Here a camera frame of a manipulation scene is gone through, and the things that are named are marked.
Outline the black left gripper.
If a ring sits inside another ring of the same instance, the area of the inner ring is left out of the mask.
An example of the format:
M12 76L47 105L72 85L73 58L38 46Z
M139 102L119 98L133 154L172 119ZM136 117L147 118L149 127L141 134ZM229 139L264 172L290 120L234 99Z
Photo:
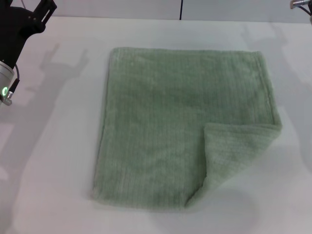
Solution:
M0 60L14 68L23 47L34 34L42 33L57 9L53 0L41 0L33 12L0 0Z

